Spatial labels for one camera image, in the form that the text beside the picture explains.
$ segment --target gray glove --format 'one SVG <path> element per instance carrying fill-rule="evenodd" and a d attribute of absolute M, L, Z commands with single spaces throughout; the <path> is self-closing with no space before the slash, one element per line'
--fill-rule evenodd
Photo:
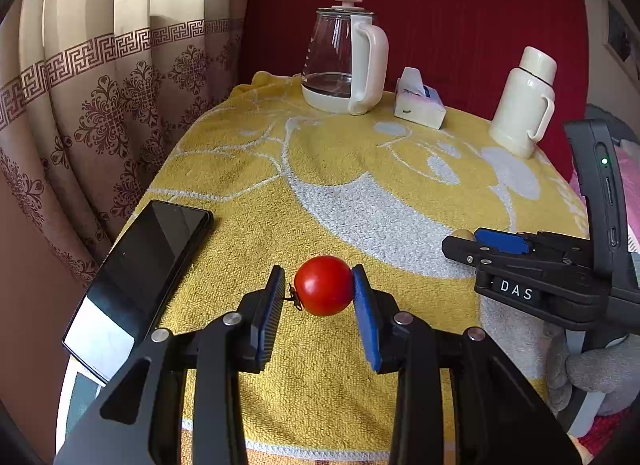
<path fill-rule="evenodd" d="M 631 405 L 640 391 L 640 336 L 631 334 L 617 346 L 569 355 L 564 331 L 550 325 L 545 330 L 554 336 L 546 357 L 547 401 L 554 414 L 569 403 L 572 385 L 607 394 L 599 415 Z"/>

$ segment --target metal screw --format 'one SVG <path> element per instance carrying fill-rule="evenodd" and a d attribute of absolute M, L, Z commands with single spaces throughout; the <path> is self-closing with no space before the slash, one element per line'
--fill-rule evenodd
<path fill-rule="evenodd" d="M 225 317 L 222 318 L 222 322 L 225 323 L 227 326 L 235 326 L 241 321 L 242 321 L 242 315 L 240 315 L 236 311 L 232 311 L 226 314 Z"/>
<path fill-rule="evenodd" d="M 396 321 L 396 324 L 406 326 L 414 321 L 414 316 L 407 311 L 399 311 L 394 315 L 394 321 Z"/>
<path fill-rule="evenodd" d="M 151 334 L 151 340 L 153 342 L 164 342 L 170 335 L 171 332 L 167 328 L 159 328 Z"/>
<path fill-rule="evenodd" d="M 484 340 L 484 337 L 486 337 L 486 331 L 484 331 L 482 328 L 478 328 L 477 326 L 469 328 L 466 331 L 466 334 L 469 336 L 469 339 L 475 341 Z"/>

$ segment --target beige curtain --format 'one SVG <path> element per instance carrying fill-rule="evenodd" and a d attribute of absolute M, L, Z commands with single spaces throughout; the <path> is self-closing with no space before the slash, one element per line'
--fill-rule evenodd
<path fill-rule="evenodd" d="M 16 0 L 0 169 L 85 283 L 164 159 L 236 80 L 246 0 Z"/>

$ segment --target towel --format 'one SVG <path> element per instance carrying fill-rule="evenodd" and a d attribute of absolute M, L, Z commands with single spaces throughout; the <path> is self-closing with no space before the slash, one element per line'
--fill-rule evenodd
<path fill-rule="evenodd" d="M 156 199 L 215 216 L 161 325 L 203 328 L 264 287 L 272 265 L 292 283 L 304 261 L 333 254 L 363 264 L 374 288 L 436 329 L 482 325 L 541 392 L 542 321 L 476 294 L 472 269 L 440 243 L 481 226 L 586 236 L 582 203 L 542 152 L 520 160 L 498 146 L 488 121 L 447 108 L 433 130 L 395 118 L 393 103 L 385 93 L 365 115 L 328 114 L 305 103 L 299 78 L 261 72 L 204 113 L 133 214 Z M 448 373 L 442 384 L 451 451 Z M 191 373 L 187 431 L 193 388 Z M 241 374 L 240 389 L 252 463 L 388 458 L 396 376 L 370 370 L 353 306 L 320 318 L 286 304 L 271 362 Z"/>

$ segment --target black smartphone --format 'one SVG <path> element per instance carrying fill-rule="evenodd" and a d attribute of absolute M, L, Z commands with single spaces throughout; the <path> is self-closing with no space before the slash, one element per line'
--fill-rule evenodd
<path fill-rule="evenodd" d="M 111 249 L 62 339 L 101 381 L 156 326 L 211 220 L 207 210 L 151 200 Z"/>

